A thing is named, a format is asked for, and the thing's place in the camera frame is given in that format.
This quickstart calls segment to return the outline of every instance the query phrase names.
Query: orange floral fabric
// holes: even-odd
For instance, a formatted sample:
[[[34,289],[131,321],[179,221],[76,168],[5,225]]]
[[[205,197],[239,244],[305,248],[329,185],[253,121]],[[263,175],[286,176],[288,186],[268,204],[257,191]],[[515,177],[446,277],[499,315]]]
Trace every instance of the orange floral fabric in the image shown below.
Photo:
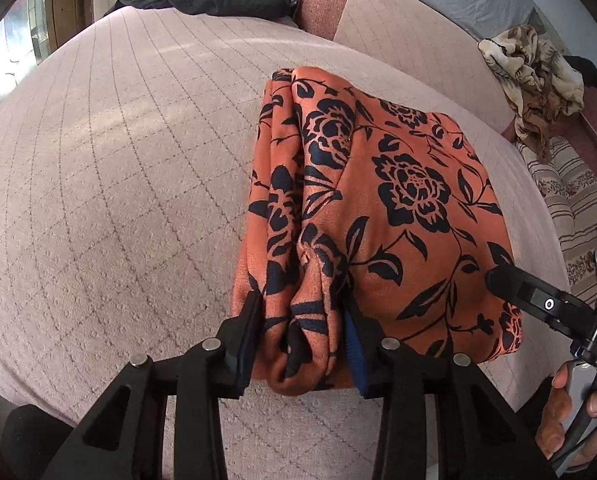
[[[256,378],[286,395],[343,384],[344,297],[420,353],[514,352],[520,312],[484,279],[510,254],[485,168],[450,117],[318,68],[267,83],[232,298],[237,315],[250,290],[264,297]]]

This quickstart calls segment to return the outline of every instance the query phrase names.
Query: stitched grid pattern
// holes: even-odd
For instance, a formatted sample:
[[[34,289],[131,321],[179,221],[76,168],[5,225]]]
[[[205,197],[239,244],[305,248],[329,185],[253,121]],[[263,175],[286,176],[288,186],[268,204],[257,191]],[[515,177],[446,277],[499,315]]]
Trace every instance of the stitched grid pattern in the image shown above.
[[[334,41],[424,82],[496,132],[514,118],[476,41],[418,0],[347,0]]]
[[[518,153],[438,92],[295,28],[128,7],[61,47],[0,107],[2,396],[76,421],[131,353],[168,358],[215,333],[242,240],[262,89],[277,68],[299,65],[450,114],[489,169],[520,263],[549,269],[561,257],[557,240],[514,234],[527,230],[515,208],[533,206],[505,188],[524,169],[505,150]],[[523,178],[512,180],[535,189]],[[486,365],[512,401],[562,362],[540,329]],[[368,478],[379,414],[379,402],[352,391],[289,399],[255,384],[222,402],[230,477]],[[172,431],[170,417],[167,474]]]

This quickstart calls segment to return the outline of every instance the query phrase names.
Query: black floral print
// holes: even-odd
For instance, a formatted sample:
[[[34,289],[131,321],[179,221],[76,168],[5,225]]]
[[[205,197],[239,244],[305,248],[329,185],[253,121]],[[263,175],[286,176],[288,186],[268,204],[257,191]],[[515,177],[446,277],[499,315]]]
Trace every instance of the black floral print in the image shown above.
[[[412,224],[415,220],[430,233],[448,233],[445,204],[451,191],[438,171],[423,168],[407,153],[390,158],[372,157],[376,174],[385,182],[378,186],[378,195],[387,208],[392,226]]]
[[[380,105],[383,110],[389,113],[391,116],[398,118],[401,124],[405,124],[410,128],[416,128],[421,124],[427,124],[427,115],[418,110],[407,108],[401,105],[395,105],[384,99],[380,99]]]
[[[305,118],[303,142],[312,163],[342,170],[349,160],[354,111],[345,101],[321,99]]]

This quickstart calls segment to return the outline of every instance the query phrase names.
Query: metal screw head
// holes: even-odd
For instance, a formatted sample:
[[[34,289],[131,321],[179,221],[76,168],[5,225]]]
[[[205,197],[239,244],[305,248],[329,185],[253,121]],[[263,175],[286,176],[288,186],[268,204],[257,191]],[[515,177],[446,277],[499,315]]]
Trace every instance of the metal screw head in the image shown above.
[[[133,356],[130,357],[130,364],[133,367],[138,368],[139,366],[142,366],[145,363],[147,363],[147,355],[146,354],[137,353],[137,354],[133,354]]]
[[[212,350],[218,350],[220,345],[220,339],[217,337],[210,337],[203,341],[203,349],[207,350],[208,352],[211,352]]]
[[[400,345],[401,342],[395,337],[386,337],[380,342],[380,346],[385,350],[398,350]]]
[[[472,364],[472,360],[469,358],[469,355],[459,352],[458,354],[454,354],[454,363],[458,366],[469,366]]]

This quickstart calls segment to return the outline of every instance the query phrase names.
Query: round button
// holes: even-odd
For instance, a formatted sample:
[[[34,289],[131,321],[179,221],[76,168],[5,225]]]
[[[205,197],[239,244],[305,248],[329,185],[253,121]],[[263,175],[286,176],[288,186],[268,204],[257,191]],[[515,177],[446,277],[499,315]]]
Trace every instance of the round button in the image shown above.
[[[205,339],[203,341],[203,348],[208,352],[213,350],[218,350],[220,348],[221,342],[220,339],[217,337],[210,337],[209,339]]]
[[[454,363],[458,366],[469,366],[472,363],[472,360],[469,358],[467,354],[454,354]]]
[[[401,342],[395,337],[386,337],[380,342],[380,345],[385,350],[398,350]]]

